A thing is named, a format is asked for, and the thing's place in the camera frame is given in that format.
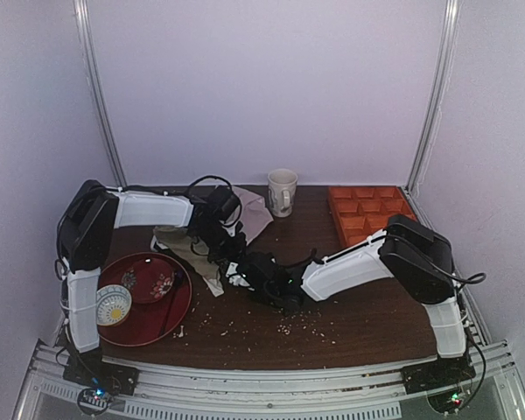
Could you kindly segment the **white black boxer briefs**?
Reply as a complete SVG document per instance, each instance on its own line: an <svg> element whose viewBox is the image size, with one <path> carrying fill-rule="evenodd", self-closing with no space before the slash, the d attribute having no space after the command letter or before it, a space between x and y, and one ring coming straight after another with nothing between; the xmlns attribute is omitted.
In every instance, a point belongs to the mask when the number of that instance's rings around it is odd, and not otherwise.
<svg viewBox="0 0 525 420"><path fill-rule="evenodd" d="M254 287L249 282L250 269L251 264L248 262L229 262L227 268L224 269L224 277L229 284L235 287L254 291Z"/></svg>

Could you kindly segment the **orange compartment tray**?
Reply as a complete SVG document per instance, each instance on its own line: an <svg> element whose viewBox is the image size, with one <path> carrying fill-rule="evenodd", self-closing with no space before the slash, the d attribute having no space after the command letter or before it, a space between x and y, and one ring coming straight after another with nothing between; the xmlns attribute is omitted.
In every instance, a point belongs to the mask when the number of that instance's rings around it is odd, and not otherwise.
<svg viewBox="0 0 525 420"><path fill-rule="evenodd" d="M329 186L327 200L343 248L384 229L393 215L417 220L397 186Z"/></svg>

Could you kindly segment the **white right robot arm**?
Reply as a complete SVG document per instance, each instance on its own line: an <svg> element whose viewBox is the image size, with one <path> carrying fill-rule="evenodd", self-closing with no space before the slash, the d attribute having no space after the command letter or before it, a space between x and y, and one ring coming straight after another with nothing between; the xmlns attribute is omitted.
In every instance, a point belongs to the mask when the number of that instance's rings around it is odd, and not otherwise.
<svg viewBox="0 0 525 420"><path fill-rule="evenodd" d="M304 298L325 301L363 284L394 278L426 310L441 359L465 355L459 294L487 278L484 272L458 276L449 240L402 214L389 217L385 228L334 255L310 255L285 266L271 254L250 253L237 271L253 291L286 311L298 308Z"/></svg>

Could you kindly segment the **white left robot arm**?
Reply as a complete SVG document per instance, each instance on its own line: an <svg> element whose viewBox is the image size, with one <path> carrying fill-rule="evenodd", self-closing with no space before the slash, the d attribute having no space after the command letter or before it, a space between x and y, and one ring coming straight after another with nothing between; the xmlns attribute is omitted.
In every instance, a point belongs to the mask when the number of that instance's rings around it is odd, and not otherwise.
<svg viewBox="0 0 525 420"><path fill-rule="evenodd" d="M55 260L66 291L66 335L77 353L100 346L95 292L118 228L186 228L193 239L206 244L209 261L237 262L244 257L242 203L226 179L217 180L219 184L206 197L194 194L197 181L183 191L143 185L106 187L94 179L82 184L57 225Z"/></svg>

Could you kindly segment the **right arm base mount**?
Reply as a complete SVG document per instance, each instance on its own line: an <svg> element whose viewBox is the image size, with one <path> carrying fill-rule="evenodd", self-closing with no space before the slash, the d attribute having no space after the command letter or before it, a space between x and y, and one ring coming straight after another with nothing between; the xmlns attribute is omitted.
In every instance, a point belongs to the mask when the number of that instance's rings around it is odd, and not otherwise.
<svg viewBox="0 0 525 420"><path fill-rule="evenodd" d="M456 358L441 358L410 364L400 369L407 395L458 385L476 377L469 349Z"/></svg>

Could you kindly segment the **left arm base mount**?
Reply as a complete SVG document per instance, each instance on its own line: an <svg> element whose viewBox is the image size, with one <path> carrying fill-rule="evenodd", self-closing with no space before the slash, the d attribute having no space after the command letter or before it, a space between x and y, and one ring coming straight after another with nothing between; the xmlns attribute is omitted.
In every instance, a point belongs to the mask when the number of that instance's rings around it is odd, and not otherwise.
<svg viewBox="0 0 525 420"><path fill-rule="evenodd" d="M100 349L71 353L63 372L65 381L99 388L115 396L133 396L138 376L134 367L104 361Z"/></svg>

